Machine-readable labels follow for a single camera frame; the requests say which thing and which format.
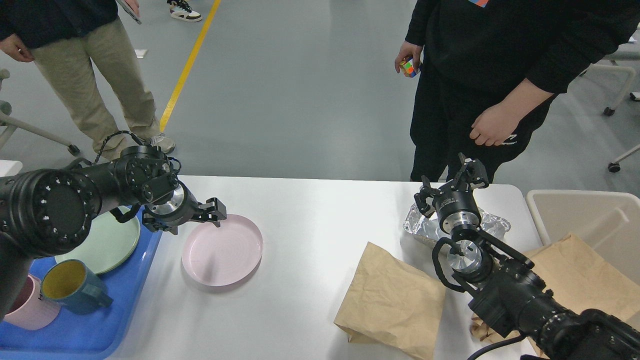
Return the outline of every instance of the person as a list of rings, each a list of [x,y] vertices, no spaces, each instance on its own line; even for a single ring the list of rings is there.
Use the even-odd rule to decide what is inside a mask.
[[[421,69],[410,179],[438,181],[447,165],[452,179],[462,153],[493,181],[556,96],[627,42],[638,22],[637,0],[417,0],[394,61],[396,72],[408,58]]]
[[[137,0],[126,1],[139,14]],[[118,97],[131,132],[166,153],[175,148],[159,130],[153,95],[142,81],[115,1],[0,0],[0,39],[5,54],[35,62],[78,129],[93,140],[95,152],[118,127],[100,96],[92,63]],[[125,136],[114,136],[102,155],[113,160],[125,147]]]
[[[202,15],[194,11],[186,0],[166,0],[166,3],[169,4],[169,15],[174,19],[188,22],[202,20]]]

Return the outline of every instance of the khaki pants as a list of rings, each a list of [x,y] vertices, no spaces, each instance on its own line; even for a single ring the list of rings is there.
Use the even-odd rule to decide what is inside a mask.
[[[98,92],[92,60],[118,97],[131,132],[145,139],[160,132],[153,95],[142,82],[138,59],[120,19],[84,37],[59,40],[31,51],[71,119],[93,140],[95,152],[118,126]],[[115,159],[125,147],[125,135],[117,135],[107,143],[103,156]]]

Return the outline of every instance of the gray floor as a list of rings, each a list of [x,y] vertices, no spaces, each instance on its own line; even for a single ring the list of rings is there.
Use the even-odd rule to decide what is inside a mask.
[[[160,0],[140,0],[142,25],[122,20],[134,47],[148,49],[143,76],[164,111],[204,21],[168,16]],[[192,0],[206,16],[213,0]],[[415,1],[221,0],[191,75],[166,127],[178,143],[183,174],[405,181],[413,145],[408,131],[417,79],[397,75],[393,60]],[[94,159],[33,64],[0,54],[12,77],[0,99],[13,116],[64,136]],[[640,153],[608,162],[640,142],[640,103],[602,110],[622,78],[588,73],[553,104],[529,148],[503,165],[496,183],[532,189],[628,192],[640,196]],[[124,121],[108,84],[105,102]],[[635,89],[640,90],[640,81]],[[0,158],[24,170],[72,160],[64,146],[18,130]]]

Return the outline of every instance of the white chair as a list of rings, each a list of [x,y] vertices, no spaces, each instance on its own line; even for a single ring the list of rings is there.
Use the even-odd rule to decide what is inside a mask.
[[[620,88],[614,102],[605,108],[602,112],[604,115],[611,116],[616,112],[616,108],[622,103],[622,100],[626,96],[629,96],[633,101],[640,101],[639,93],[630,93],[631,86],[633,86],[634,81],[636,80],[636,70],[630,66],[620,66],[617,61],[637,61],[640,60],[640,49],[636,44],[623,44],[618,51],[613,54],[607,55],[604,57],[604,60],[608,60],[611,65],[601,65],[601,64],[591,64],[584,73],[591,70],[599,70],[599,71],[609,71],[609,72],[621,72],[627,75],[627,78]],[[631,156],[631,154],[640,150],[640,144],[635,146],[633,149],[625,152],[615,160],[611,161],[607,168],[610,172],[618,172],[620,171],[620,162],[627,157]]]
[[[0,89],[2,89],[2,81],[4,79],[8,79],[9,77],[10,77],[9,70],[0,69]],[[69,153],[71,153],[71,155],[75,156],[80,153],[80,150],[78,149],[78,147],[70,143],[69,141],[66,141],[63,138],[60,138],[47,131],[39,129],[35,126],[27,124],[24,121],[20,121],[18,119],[10,117],[9,115],[11,115],[11,111],[12,111],[11,104],[9,104],[6,101],[0,101],[0,126],[6,127],[2,132],[2,134],[0,134],[0,149],[2,149],[2,147],[6,144],[6,142],[9,140],[11,135],[15,132],[15,130],[17,128],[21,128],[26,131],[29,131],[30,133],[40,135],[43,138],[47,138],[51,141],[54,141],[66,146],[67,150],[69,151]]]
[[[602,112],[604,115],[611,116],[616,112],[616,108],[622,103],[625,97],[629,96],[631,86],[633,86],[636,80],[636,70],[630,66],[620,66],[618,61],[637,61],[640,60],[640,49],[636,51],[631,50],[618,50],[613,54],[607,55],[603,60],[608,60],[611,65],[603,64],[591,64],[585,72],[592,70],[596,71],[609,71],[609,72],[621,72],[627,75],[627,78],[620,88],[615,100],[610,106],[607,106]]]

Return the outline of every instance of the blue mug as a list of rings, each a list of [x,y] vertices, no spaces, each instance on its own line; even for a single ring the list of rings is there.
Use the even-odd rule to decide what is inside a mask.
[[[113,302],[104,282],[76,259],[62,261],[47,272],[42,295],[76,314],[92,313]]]

